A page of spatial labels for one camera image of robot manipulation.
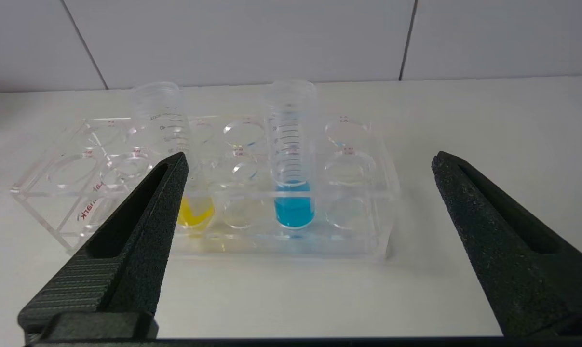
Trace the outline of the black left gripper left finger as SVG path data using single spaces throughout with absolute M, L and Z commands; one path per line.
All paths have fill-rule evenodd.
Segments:
M 19 312 L 26 338 L 60 316 L 152 321 L 189 175 L 183 152 L 161 160 Z

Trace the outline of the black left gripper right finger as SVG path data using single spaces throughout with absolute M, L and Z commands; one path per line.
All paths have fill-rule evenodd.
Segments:
M 467 161 L 432 172 L 503 335 L 582 337 L 582 253 Z

